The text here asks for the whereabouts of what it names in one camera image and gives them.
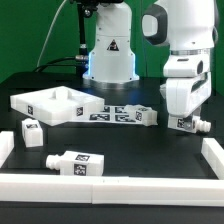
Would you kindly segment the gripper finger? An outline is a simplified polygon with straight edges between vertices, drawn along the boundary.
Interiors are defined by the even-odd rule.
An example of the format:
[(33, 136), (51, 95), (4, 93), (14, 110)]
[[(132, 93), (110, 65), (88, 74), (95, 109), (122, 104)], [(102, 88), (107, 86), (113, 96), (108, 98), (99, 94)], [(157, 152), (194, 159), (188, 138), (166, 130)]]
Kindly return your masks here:
[(192, 124), (193, 124), (193, 129), (198, 130), (199, 126), (201, 124), (201, 108), (198, 107), (193, 113), (192, 113)]

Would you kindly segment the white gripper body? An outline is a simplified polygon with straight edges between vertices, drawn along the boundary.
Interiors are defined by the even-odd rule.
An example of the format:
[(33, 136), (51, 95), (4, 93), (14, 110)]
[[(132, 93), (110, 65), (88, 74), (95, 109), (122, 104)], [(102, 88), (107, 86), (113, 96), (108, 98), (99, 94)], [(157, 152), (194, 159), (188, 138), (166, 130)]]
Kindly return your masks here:
[(168, 78), (166, 104), (168, 113), (186, 118), (199, 108), (211, 95), (211, 73), (194, 78)]

